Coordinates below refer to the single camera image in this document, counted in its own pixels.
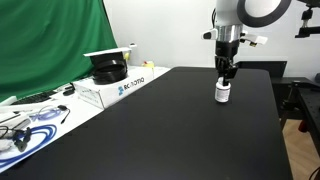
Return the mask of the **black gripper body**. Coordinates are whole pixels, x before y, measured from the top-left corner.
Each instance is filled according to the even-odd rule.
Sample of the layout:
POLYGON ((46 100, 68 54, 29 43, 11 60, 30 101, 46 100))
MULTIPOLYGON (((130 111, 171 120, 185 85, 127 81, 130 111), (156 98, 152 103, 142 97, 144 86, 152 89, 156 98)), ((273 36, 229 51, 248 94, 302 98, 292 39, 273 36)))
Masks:
POLYGON ((239 41, 216 42, 215 65, 218 71, 227 71, 233 64, 233 58, 238 52, 239 41))

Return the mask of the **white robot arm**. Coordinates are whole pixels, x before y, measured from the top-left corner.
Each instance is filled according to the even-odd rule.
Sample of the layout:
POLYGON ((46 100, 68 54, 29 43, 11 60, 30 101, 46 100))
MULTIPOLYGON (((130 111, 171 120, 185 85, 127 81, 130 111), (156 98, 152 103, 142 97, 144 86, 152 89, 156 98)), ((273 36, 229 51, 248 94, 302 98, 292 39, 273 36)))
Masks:
POLYGON ((291 0, 217 0, 213 17, 215 65, 223 86, 227 86, 237 72, 233 58, 240 43, 248 41, 256 46, 267 42, 266 37, 249 34, 243 26, 268 26, 287 11, 290 3, 291 0))

